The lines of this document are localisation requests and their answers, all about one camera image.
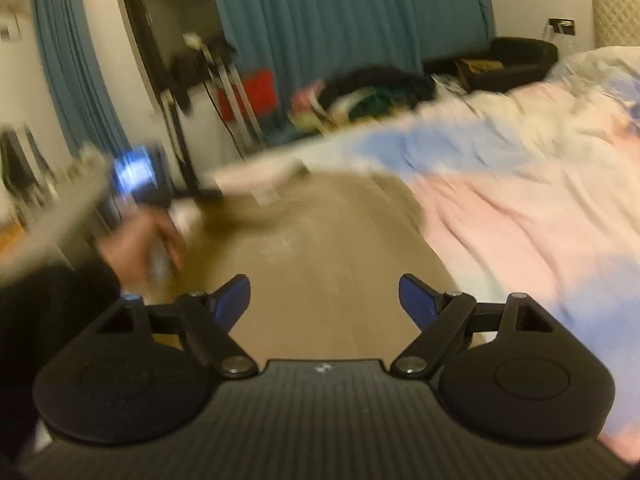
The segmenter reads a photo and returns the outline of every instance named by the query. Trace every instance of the ribbed black surface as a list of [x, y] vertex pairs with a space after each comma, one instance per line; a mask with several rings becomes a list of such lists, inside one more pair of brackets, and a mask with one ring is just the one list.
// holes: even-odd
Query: ribbed black surface
[[517, 449], [460, 427], [422, 383], [378, 362], [272, 362], [225, 383], [191, 424], [121, 449], [56, 441], [24, 467], [34, 480], [622, 478], [597, 442]]

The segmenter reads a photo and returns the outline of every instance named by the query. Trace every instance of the black sleeve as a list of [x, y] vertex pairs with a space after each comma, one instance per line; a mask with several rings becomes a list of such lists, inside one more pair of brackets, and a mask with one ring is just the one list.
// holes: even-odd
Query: black sleeve
[[0, 290], [0, 452], [11, 460], [37, 420], [36, 374], [119, 294], [98, 258], [78, 270], [47, 267]]

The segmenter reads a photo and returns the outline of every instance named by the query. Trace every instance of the curtain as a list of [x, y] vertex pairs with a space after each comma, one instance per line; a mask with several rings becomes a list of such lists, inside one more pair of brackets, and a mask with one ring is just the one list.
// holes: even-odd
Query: curtain
[[421, 72], [422, 60], [488, 46], [491, 0], [216, 0], [245, 71], [274, 71], [280, 101], [317, 78], [372, 63]]
[[36, 40], [60, 126], [73, 155], [91, 142], [105, 153], [129, 142], [95, 57], [82, 0], [31, 0]]

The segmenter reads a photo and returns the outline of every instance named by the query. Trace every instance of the red object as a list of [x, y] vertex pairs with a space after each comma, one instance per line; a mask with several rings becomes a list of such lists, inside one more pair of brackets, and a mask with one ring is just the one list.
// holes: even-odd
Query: red object
[[[244, 86], [244, 90], [246, 91], [246, 95], [249, 98], [256, 117], [271, 114], [278, 109], [278, 97], [276, 96], [271, 70], [258, 70], [258, 72], [255, 72], [249, 77], [243, 77], [242, 85]], [[244, 103], [235, 86], [234, 93], [236, 94], [242, 115], [248, 117]], [[236, 117], [223, 89], [218, 90], [218, 99], [220, 100], [220, 114], [225, 122], [231, 123], [235, 121]]]

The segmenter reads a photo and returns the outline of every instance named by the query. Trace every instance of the person's arm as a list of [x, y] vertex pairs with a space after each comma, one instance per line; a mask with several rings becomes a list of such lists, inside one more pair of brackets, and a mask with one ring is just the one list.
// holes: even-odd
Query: person's arm
[[31, 385], [42, 366], [120, 295], [147, 280], [148, 252], [162, 239], [176, 266], [182, 240], [163, 211], [140, 210], [78, 270], [41, 269], [0, 290], [0, 452], [11, 460], [31, 436]]

